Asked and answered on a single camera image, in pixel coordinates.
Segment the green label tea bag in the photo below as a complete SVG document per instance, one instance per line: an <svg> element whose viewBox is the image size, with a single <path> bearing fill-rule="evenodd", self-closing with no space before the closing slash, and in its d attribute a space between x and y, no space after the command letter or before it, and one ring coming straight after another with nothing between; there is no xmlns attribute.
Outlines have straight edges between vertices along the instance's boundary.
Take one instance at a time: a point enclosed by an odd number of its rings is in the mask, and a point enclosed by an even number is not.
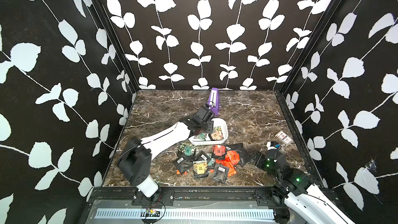
<svg viewBox="0 0 398 224"><path fill-rule="evenodd" d="M200 133L199 135L195 136L195 139L200 141L206 141L208 134L207 133Z"/></svg>

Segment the brown label tea bag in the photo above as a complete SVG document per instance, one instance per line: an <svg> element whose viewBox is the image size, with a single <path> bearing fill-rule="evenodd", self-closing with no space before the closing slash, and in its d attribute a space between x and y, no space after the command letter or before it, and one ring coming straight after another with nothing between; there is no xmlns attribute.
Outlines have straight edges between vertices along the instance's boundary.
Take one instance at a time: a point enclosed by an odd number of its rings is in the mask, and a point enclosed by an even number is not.
<svg viewBox="0 0 398 224"><path fill-rule="evenodd" d="M209 138L212 141L219 141L224 139L222 128L220 126L214 127L211 134L209 134Z"/></svg>

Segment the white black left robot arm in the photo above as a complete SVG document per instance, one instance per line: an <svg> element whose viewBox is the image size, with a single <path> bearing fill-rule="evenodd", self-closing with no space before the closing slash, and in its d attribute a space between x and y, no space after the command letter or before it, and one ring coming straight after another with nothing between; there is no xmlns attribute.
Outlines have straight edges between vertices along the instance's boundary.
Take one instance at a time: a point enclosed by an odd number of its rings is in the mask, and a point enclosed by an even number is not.
<svg viewBox="0 0 398 224"><path fill-rule="evenodd" d="M204 104L196 113L180 119L164 131L142 139L129 139L117 160L117 167L130 185L146 198L155 197L160 189L150 175L152 160L164 150L192 136L212 133L214 116L210 106Z"/></svg>

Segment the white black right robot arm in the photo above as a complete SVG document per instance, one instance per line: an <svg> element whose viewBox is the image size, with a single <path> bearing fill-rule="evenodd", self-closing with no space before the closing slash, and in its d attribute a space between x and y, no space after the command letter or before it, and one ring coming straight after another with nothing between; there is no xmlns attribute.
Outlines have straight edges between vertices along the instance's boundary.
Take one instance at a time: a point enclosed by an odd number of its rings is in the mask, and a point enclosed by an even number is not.
<svg viewBox="0 0 398 224"><path fill-rule="evenodd" d="M275 222L286 220L288 224L353 224L335 204L335 198L327 195L303 171L289 166L286 156L277 148L265 153L256 151L250 160L266 172L276 183L260 190L254 197L270 204L274 209Z"/></svg>

